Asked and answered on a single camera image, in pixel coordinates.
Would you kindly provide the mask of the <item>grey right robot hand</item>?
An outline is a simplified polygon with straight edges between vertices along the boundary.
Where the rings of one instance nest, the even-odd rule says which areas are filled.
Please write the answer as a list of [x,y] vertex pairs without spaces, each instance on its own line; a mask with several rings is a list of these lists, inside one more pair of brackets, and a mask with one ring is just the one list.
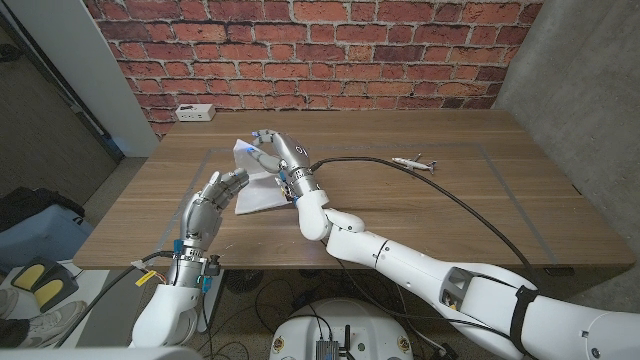
[[[292,175],[299,169],[310,167],[306,149],[288,134],[262,129],[253,132],[252,135],[255,139],[247,152],[268,172],[278,173],[284,170],[287,175]],[[272,145],[275,155],[269,155],[260,149],[265,143]]]

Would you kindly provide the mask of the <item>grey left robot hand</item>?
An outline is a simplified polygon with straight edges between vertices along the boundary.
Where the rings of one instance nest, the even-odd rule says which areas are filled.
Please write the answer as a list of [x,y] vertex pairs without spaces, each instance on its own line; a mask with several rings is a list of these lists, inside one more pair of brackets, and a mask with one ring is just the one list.
[[184,244],[206,251],[220,228],[222,212],[248,183],[249,175],[244,168],[216,171],[183,211],[180,231]]

